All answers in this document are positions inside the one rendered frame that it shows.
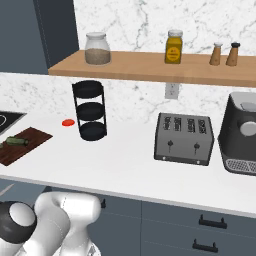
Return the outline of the yellow spice bottle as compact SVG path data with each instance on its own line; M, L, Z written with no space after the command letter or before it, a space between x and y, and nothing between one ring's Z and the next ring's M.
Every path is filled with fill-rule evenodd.
M169 30L165 48L165 62L167 64L180 64L182 56L183 32L181 30Z

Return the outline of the wooden wall shelf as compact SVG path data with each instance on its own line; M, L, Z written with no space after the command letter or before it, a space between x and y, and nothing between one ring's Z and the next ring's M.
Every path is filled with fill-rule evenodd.
M183 54L180 64L165 64L163 53L113 51L110 64L92 66L80 50L52 66L48 74L256 88L256 56L239 56L235 67L227 66L225 59L222 56L219 66L211 66L209 55Z

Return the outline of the grey four-slot toaster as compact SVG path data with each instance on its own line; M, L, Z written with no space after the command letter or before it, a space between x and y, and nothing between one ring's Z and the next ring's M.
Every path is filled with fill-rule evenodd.
M208 166L213 144L214 134L208 116L158 115L155 160Z

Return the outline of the black coffee machine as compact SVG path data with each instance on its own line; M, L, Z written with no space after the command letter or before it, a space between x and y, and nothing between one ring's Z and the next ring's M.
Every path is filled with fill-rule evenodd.
M229 94L218 143L227 171L256 176L256 93Z

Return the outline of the wooden shaker with white cap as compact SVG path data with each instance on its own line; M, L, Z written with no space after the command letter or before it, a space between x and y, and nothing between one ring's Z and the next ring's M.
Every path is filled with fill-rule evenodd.
M221 59L221 47L222 47L222 43L219 42L215 42L214 43L214 49L209 61L210 65L213 66L218 66L220 64L220 59Z

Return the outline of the dark wooden cutting board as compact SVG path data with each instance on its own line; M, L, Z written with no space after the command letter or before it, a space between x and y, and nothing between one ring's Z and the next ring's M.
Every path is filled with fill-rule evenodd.
M7 137L0 143L0 164L9 166L51 138L52 135L32 127Z

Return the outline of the wooden shaker with black cap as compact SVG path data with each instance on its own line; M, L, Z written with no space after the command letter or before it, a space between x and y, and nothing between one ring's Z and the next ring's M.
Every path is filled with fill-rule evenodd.
M238 42L233 42L231 44L231 49L226 60L227 66L234 67L237 65L239 47L240 47L240 44Z

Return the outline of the dark grey tall cupboard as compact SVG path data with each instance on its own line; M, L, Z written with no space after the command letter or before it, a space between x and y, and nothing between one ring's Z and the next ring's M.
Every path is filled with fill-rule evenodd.
M78 50L73 0L0 0L0 72L47 75Z

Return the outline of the white wall socket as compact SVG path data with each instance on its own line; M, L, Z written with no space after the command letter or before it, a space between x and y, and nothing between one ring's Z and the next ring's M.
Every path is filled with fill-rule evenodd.
M178 83L166 83L165 84L165 98L177 99L179 96L179 84Z

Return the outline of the black hob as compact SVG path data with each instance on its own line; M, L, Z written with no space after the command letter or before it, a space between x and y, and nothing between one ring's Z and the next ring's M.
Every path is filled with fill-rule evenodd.
M25 113L0 111L0 135L7 131L24 116Z

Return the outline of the grey cupboard door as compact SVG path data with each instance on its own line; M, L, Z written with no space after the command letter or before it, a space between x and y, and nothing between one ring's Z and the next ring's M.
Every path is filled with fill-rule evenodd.
M98 220L88 226L92 241L102 256L141 255L141 202L96 194L106 200Z

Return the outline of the grey drawer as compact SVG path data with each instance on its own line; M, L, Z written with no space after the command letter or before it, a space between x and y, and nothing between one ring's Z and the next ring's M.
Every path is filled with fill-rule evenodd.
M227 223L227 228L220 229L202 226L198 223L200 215L203 215L205 219L213 221L219 221L221 218L224 218L225 222ZM151 202L142 203L142 217L152 221L256 238L256 219L249 217Z
M192 248L216 243L218 253ZM256 239L155 221L142 221L142 256L256 256Z

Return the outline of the grey lower drawer front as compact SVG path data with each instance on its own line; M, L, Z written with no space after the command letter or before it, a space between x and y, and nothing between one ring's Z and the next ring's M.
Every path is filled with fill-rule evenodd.
M218 253L192 248L216 243ZM142 221L142 256L256 256L256 239L155 221Z

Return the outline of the green cucumber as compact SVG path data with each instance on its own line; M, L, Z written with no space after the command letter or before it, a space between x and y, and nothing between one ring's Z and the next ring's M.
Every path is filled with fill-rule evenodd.
M21 145L21 146L27 146L29 141L24 138L17 138L17 137L8 137L6 139L6 143L8 145Z

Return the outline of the grey upper drawer front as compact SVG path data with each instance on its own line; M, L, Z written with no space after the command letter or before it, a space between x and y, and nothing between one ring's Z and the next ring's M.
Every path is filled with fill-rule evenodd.
M205 219L213 221L219 221L221 218L224 218L225 222L227 223L227 228L220 229L202 226L198 223L200 215L203 215ZM249 217L151 202L142 203L142 217L152 221L256 238L256 219Z

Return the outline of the glass jar with grains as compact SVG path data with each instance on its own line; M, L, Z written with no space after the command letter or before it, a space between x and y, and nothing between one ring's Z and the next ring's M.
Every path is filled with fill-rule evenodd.
M104 32L86 34L85 61L89 65L106 65L111 62L111 51Z

